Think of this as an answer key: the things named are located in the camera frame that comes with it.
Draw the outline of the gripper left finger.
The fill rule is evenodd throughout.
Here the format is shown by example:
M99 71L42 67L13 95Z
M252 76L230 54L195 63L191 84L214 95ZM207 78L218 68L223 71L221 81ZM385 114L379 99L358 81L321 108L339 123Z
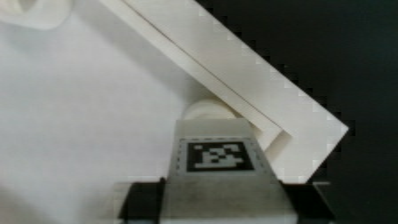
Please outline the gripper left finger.
M164 179L131 183L117 214L120 224L159 224L163 190Z

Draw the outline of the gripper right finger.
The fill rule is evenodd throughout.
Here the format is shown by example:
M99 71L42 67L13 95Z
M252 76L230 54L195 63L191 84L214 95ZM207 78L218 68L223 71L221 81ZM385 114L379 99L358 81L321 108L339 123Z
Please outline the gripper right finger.
M312 184L285 184L282 189L298 215L296 224L333 224L335 215Z

